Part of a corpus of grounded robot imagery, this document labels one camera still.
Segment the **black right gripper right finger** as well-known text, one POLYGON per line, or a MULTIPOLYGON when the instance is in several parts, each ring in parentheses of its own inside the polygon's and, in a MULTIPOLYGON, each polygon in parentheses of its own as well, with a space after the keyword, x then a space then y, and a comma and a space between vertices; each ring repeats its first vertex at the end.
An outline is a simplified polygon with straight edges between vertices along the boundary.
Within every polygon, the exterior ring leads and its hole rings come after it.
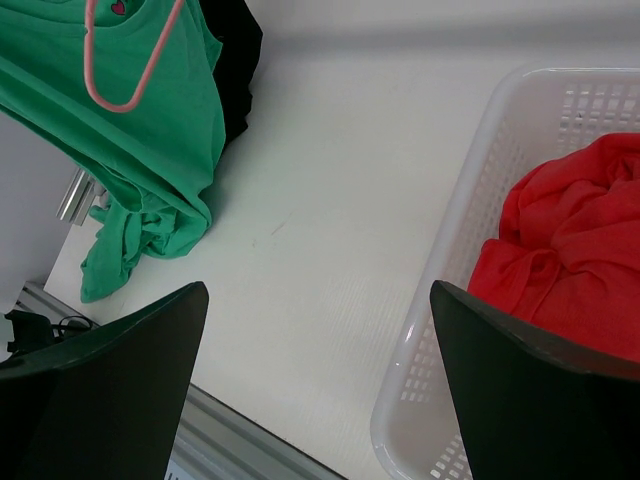
POLYGON ((437 280, 430 304, 476 479, 636 479, 639 365, 437 280))

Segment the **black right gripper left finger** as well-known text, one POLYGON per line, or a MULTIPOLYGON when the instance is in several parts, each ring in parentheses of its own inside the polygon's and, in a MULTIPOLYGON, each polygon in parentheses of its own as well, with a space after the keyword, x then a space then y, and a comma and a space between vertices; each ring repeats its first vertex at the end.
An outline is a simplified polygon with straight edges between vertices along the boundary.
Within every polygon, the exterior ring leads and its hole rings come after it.
POLYGON ((2 478, 163 478, 207 309, 206 286, 190 283, 3 362, 2 478))

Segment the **red tank top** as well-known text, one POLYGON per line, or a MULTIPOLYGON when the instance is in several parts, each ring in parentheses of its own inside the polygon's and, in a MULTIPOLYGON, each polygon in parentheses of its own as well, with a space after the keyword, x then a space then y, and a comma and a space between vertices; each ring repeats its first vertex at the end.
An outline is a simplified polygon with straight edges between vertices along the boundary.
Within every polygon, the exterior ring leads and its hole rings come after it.
POLYGON ((604 135, 525 175, 468 290, 572 342, 638 361, 638 134, 604 135))

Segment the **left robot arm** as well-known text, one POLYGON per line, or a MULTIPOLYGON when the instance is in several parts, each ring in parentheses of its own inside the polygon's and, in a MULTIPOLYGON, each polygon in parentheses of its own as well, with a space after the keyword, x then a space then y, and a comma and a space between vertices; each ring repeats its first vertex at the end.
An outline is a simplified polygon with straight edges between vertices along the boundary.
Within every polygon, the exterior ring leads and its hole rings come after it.
POLYGON ((60 344, 99 327, 96 322, 82 315, 66 316, 52 323, 40 314, 12 310, 5 315, 5 319, 11 323, 14 337, 7 342, 9 359, 60 344))

